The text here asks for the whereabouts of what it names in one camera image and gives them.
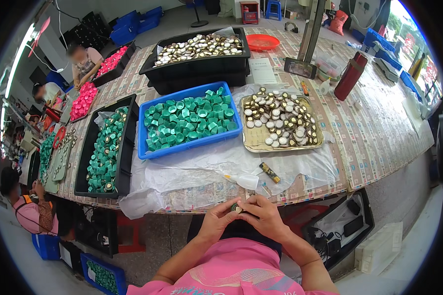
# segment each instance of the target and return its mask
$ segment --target red thermos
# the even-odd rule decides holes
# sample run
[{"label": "red thermos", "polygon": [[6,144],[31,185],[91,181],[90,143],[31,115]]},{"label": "red thermos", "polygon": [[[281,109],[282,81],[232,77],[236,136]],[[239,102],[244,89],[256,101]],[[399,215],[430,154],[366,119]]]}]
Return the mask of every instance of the red thermos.
[{"label": "red thermos", "polygon": [[364,71],[367,64],[367,57],[360,51],[356,52],[354,57],[349,60],[348,66],[344,71],[341,80],[335,88],[335,95],[340,100],[343,101],[348,96],[349,92],[356,85],[357,80]]},{"label": "red thermos", "polygon": [[45,105],[44,108],[46,109],[46,115],[48,115],[54,122],[57,123],[60,121],[61,117],[57,115],[50,107]]}]

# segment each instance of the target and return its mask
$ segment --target red plastic basin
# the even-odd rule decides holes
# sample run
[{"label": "red plastic basin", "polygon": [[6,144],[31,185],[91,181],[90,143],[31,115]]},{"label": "red plastic basin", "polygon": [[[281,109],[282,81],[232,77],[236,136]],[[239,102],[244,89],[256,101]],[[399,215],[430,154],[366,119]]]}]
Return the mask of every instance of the red plastic basin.
[{"label": "red plastic basin", "polygon": [[247,35],[246,40],[251,50],[272,50],[280,44],[279,39],[265,34]]}]

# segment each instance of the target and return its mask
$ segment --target red bag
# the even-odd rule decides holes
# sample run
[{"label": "red bag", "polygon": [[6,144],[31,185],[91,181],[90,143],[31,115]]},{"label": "red bag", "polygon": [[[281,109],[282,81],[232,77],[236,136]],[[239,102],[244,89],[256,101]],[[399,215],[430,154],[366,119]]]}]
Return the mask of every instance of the red bag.
[{"label": "red bag", "polygon": [[336,12],[336,17],[331,21],[331,24],[328,28],[330,29],[330,31],[338,33],[341,36],[344,36],[343,25],[347,19],[348,19],[348,15],[346,14],[346,12],[344,12],[342,10],[338,10]]}]

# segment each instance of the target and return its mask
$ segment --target plastic squeeze bottle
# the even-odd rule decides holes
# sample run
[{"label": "plastic squeeze bottle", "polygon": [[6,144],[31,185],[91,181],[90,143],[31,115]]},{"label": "plastic squeeze bottle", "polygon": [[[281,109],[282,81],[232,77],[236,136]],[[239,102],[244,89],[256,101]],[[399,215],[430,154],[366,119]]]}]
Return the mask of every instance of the plastic squeeze bottle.
[{"label": "plastic squeeze bottle", "polygon": [[325,95],[326,93],[328,93],[328,91],[330,90],[330,79],[328,78],[328,80],[324,81],[321,85],[320,85],[320,92]]},{"label": "plastic squeeze bottle", "polygon": [[259,176],[251,174],[244,174],[240,176],[225,175],[225,177],[236,181],[239,186],[250,190],[255,190],[257,183],[259,182]]}]

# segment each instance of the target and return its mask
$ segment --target work table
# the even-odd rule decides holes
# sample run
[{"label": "work table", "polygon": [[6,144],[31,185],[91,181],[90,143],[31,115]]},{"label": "work table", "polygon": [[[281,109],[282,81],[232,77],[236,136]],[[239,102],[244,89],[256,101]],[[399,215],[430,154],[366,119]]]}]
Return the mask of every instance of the work table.
[{"label": "work table", "polygon": [[[333,155],[338,180],[329,185],[304,190],[308,177],[298,175],[288,190],[271,197],[273,203],[294,204],[339,192],[355,191],[406,166],[433,145],[434,139],[427,123],[423,124],[424,126],[417,134],[402,107],[401,102],[406,97],[406,87],[403,82],[399,80],[398,83],[393,83],[387,80],[372,59],[368,61],[360,80],[348,98],[340,102],[331,95],[334,85],[329,93],[321,95],[318,91],[321,81],[318,78],[302,79],[284,72],[282,58],[296,58],[302,36],[300,33],[264,28],[245,28],[244,30],[246,34],[265,33],[280,40],[280,45],[275,50],[252,51],[251,58],[269,58],[277,81],[283,84],[284,88],[294,86],[301,89],[300,82],[305,81],[311,92],[309,98],[317,115],[318,126],[335,137],[335,143],[325,143],[325,145],[329,146]],[[160,97],[154,88],[147,86],[146,76],[138,74],[153,47],[154,45],[136,51],[119,78],[99,87],[100,92],[89,114],[134,93],[138,105]],[[322,51],[330,56],[336,55],[347,63],[357,50],[335,41],[318,38],[316,51]],[[362,101],[362,110],[354,107],[355,99]],[[60,182],[59,192],[56,195],[83,204],[120,209],[118,200],[74,195],[73,183],[90,118],[91,116],[88,115],[85,119],[67,126],[67,128],[76,129],[77,143],[73,148],[75,152],[69,157],[71,168],[67,170],[64,180]],[[216,185],[209,186],[212,186],[209,191],[216,194]],[[243,198],[249,197],[252,193],[241,187],[236,187],[236,189],[237,194]],[[180,198],[185,198],[185,191],[185,189],[171,191],[167,193],[167,196],[171,202],[179,202]],[[209,206],[195,209],[189,206],[185,210],[174,210],[172,207],[167,207],[158,213],[202,213],[208,208]]]}]

